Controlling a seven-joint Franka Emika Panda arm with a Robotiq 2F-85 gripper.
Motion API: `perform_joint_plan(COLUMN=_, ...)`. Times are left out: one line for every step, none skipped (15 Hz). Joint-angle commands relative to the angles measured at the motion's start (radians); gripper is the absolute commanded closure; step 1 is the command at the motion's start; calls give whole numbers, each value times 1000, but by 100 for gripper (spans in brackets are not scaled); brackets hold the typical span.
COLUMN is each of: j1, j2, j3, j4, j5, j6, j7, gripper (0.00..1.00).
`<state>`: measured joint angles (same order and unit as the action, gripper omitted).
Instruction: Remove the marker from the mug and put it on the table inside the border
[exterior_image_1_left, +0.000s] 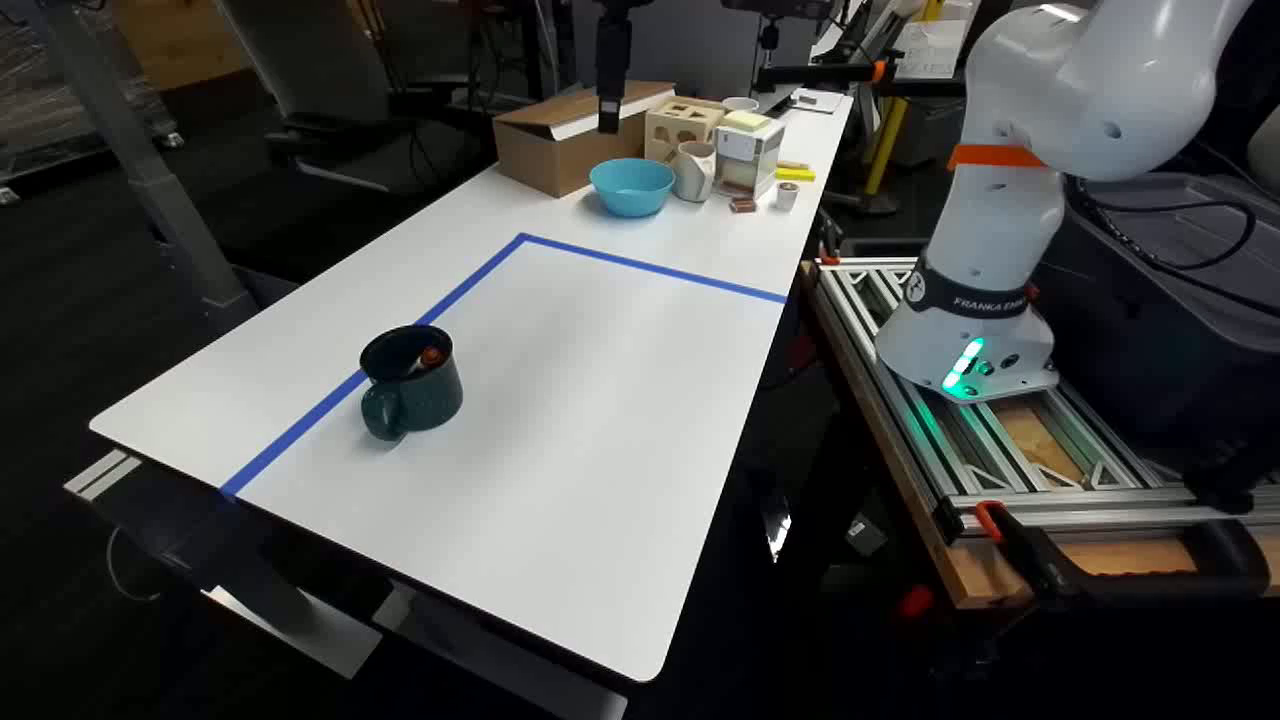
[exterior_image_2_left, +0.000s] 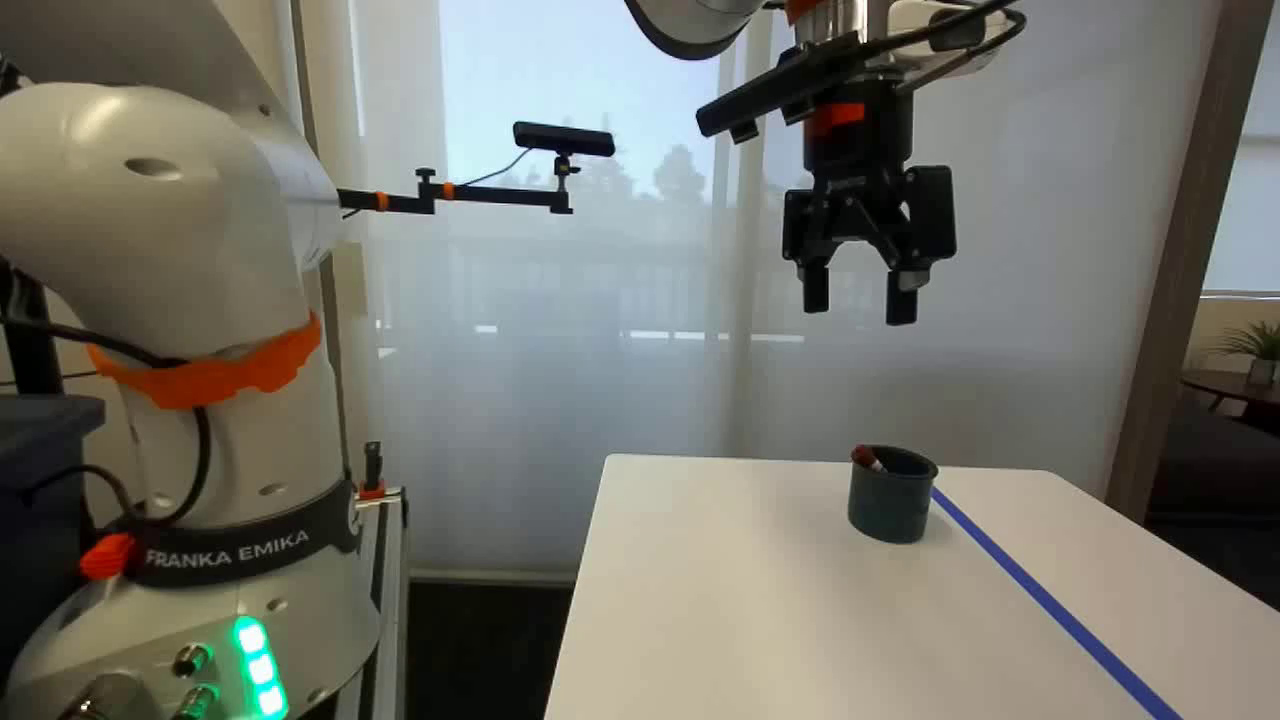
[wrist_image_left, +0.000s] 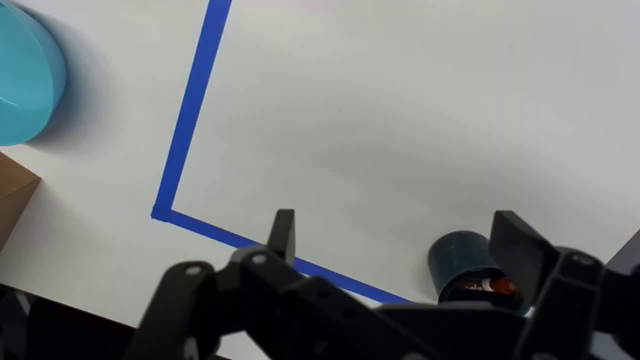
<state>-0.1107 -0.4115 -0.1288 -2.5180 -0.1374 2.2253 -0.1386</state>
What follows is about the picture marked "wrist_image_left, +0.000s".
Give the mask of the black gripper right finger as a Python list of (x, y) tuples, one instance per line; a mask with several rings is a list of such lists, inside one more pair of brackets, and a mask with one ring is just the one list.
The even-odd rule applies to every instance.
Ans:
[(541, 307), (546, 300), (546, 281), (561, 252), (514, 209), (496, 209), (490, 231), (490, 253), (512, 280), (522, 300)]

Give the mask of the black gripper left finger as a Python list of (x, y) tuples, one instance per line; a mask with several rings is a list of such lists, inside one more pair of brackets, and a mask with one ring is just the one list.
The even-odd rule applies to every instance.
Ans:
[(280, 260), (292, 264), (297, 252), (297, 212), (292, 208), (282, 208), (276, 212), (266, 247), (274, 252)]

